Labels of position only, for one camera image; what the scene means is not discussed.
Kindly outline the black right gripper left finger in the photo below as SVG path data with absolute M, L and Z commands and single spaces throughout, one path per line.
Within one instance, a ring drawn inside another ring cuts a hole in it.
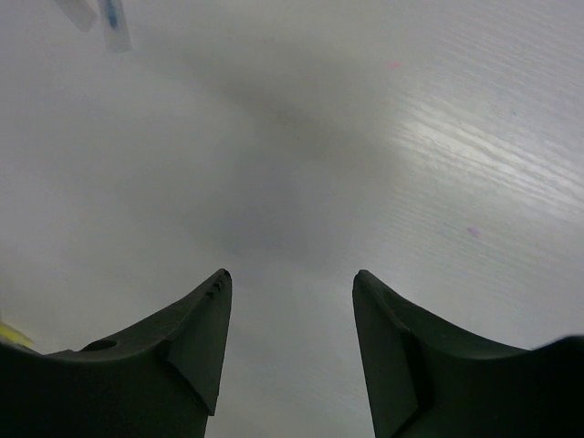
M 1 343 L 4 437 L 203 437 L 232 306 L 220 269 L 185 297 L 81 350 Z

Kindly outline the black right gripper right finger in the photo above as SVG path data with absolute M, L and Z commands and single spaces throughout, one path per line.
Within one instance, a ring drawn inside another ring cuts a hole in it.
M 376 436 L 582 436 L 581 336 L 507 346 L 413 304 L 366 270 L 352 298 Z

